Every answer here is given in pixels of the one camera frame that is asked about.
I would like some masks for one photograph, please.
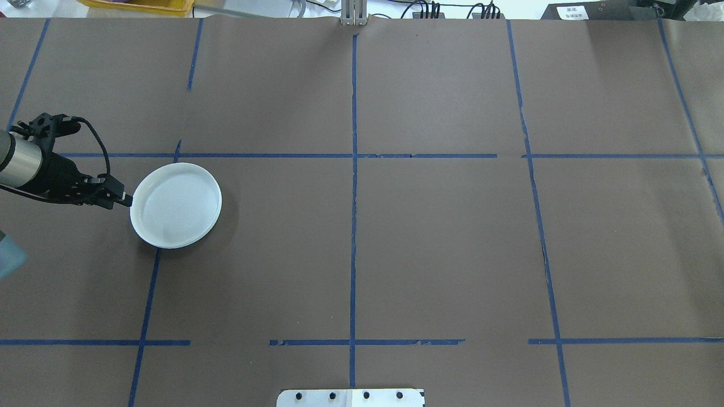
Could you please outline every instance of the blue tape line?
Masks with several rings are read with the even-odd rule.
[[[191,59],[191,69],[188,72],[187,89],[191,92],[193,84],[193,73],[196,71],[196,57],[198,56],[198,44],[201,42],[201,29],[203,28],[203,18],[198,19],[198,28],[196,29],[196,44],[193,46],[193,58]]]
[[[457,346],[464,339],[355,339],[355,346]],[[284,339],[270,340],[269,346],[348,346],[347,339]]]
[[[83,340],[83,339],[2,339],[6,346],[138,346],[138,340]]]
[[[35,61],[38,59],[38,54],[41,52],[41,47],[43,46],[43,40],[45,40],[45,34],[48,32],[48,25],[50,25],[50,19],[46,18],[45,25],[43,25],[43,31],[41,31],[41,36],[40,38],[38,38],[38,44],[35,45],[35,52],[33,52],[33,58],[30,59],[30,65],[28,65],[28,70],[25,73],[25,79],[22,80],[20,92],[17,93],[17,98],[15,99],[15,106],[13,106],[12,112],[10,113],[10,121],[8,121],[7,123],[6,131],[10,131],[12,123],[15,121],[15,115],[17,114],[17,110],[20,108],[20,101],[22,100],[22,96],[25,94],[25,88],[28,86],[30,73],[33,71]]]
[[[696,154],[531,154],[533,159],[698,159]]]
[[[359,154],[361,159],[496,159],[497,154]]]
[[[349,339],[284,339],[270,340],[269,346],[349,346]]]
[[[357,339],[357,345],[365,346],[457,346],[463,342],[464,339]]]
[[[357,35],[352,37],[352,236],[350,255],[350,389],[355,388],[357,339]]]
[[[143,363],[143,348],[146,346],[146,334],[148,333],[148,320],[151,318],[151,304],[153,304],[153,293],[156,290],[156,277],[159,275],[159,264],[161,263],[161,249],[156,249],[156,258],[153,261],[153,273],[151,274],[151,284],[148,286],[148,298],[146,299],[146,311],[143,314],[143,325],[140,330],[140,340],[138,341],[138,354],[136,355],[136,364],[133,369],[133,381],[131,382],[131,391],[128,398],[128,407],[133,407],[135,403],[135,392],[138,388],[138,377],[140,376],[140,365]]]
[[[523,128],[523,134],[525,135],[526,142],[526,155],[528,157],[528,171],[531,178],[531,189],[533,190],[533,203],[536,209],[536,220],[538,222],[538,234],[541,240],[541,248],[543,250],[543,264],[545,268],[546,283],[548,285],[548,301],[550,302],[550,313],[553,320],[553,332],[556,340],[560,339],[560,328],[558,326],[558,312],[555,306],[555,295],[553,293],[553,279],[550,275],[550,262],[548,260],[548,248],[545,243],[545,231],[543,230],[543,216],[541,215],[540,201],[538,199],[538,187],[536,186],[536,179],[533,168],[533,159],[531,158],[531,143],[528,135],[528,126],[526,125],[526,119],[523,115],[523,92],[521,91],[521,79],[518,74],[518,61],[515,58],[515,45],[513,42],[513,26],[510,24],[510,20],[505,21],[508,24],[508,42],[510,43],[510,58],[513,62],[513,76],[515,77],[515,90],[518,93],[518,109],[521,114],[521,127]],[[556,344],[556,351],[558,353],[558,369],[560,370],[560,382],[563,387],[563,401],[565,407],[571,407],[571,397],[568,392],[568,376],[565,373],[565,360],[563,358],[563,346],[559,343]]]
[[[335,153],[109,153],[111,158],[215,158],[215,159],[351,159],[352,154]],[[101,153],[63,153],[68,158],[102,157]],[[358,159],[496,159],[497,154],[357,154]]]
[[[176,145],[176,151],[174,152],[174,163],[177,163],[179,161],[179,155],[181,154],[181,142],[183,140],[179,140],[179,143]]]
[[[671,70],[671,76],[674,79],[674,84],[676,85],[676,92],[679,95],[679,99],[681,100],[681,106],[683,107],[683,112],[686,115],[686,121],[689,123],[689,129],[691,130],[691,135],[694,137],[694,143],[696,144],[696,151],[699,153],[699,158],[702,161],[702,167],[704,168],[704,173],[707,176],[707,182],[709,183],[709,190],[712,193],[712,196],[714,197],[714,204],[717,209],[717,213],[719,214],[719,222],[721,222],[722,226],[724,226],[724,211],[722,210],[722,204],[719,200],[719,194],[717,193],[717,189],[714,186],[714,181],[712,180],[711,172],[709,171],[709,165],[707,164],[707,160],[703,157],[704,152],[702,150],[702,144],[699,142],[699,135],[696,133],[696,128],[694,127],[694,121],[691,119],[691,112],[689,111],[689,105],[686,103],[686,98],[683,95],[683,91],[681,90],[681,84],[679,83],[678,75],[676,74],[676,68],[674,67],[673,59],[671,58],[671,53],[669,52],[669,44],[666,39],[666,31],[664,30],[664,23],[661,19],[658,20],[659,22],[659,33],[661,34],[661,42],[664,45],[664,52],[666,53],[666,59],[669,62],[669,69]]]
[[[60,153],[66,158],[98,158],[103,157],[102,153]],[[171,153],[108,153],[108,157],[117,159],[131,158],[171,158]]]
[[[0,346],[138,346],[137,339],[0,339]],[[147,340],[146,346],[191,346],[190,340]]]
[[[352,154],[305,154],[305,153],[181,153],[184,158],[219,159],[351,159]]]
[[[191,346],[190,340],[147,340],[144,346]]]
[[[568,337],[528,339],[529,345],[614,345],[626,343],[724,343],[724,337]]]

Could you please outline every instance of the yellow bin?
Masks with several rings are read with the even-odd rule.
[[[129,0],[126,3],[107,0],[78,1],[88,7],[174,15],[177,17],[184,17],[193,5],[193,0]]]

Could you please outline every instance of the blue object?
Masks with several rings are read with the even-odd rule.
[[[0,280],[22,266],[28,255],[13,241],[0,232]]]

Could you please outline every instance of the table surface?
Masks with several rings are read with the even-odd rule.
[[[0,197],[30,257],[0,281],[4,405],[273,406],[346,387],[422,388],[429,406],[724,400],[724,49],[700,40],[724,25],[0,34],[0,122],[83,116],[129,191],[185,161],[224,197],[177,250],[140,240],[126,208]],[[102,169],[87,133],[56,149]]]

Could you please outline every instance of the white label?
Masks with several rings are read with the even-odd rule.
[[[556,7],[561,20],[587,20],[588,13],[583,6]]]

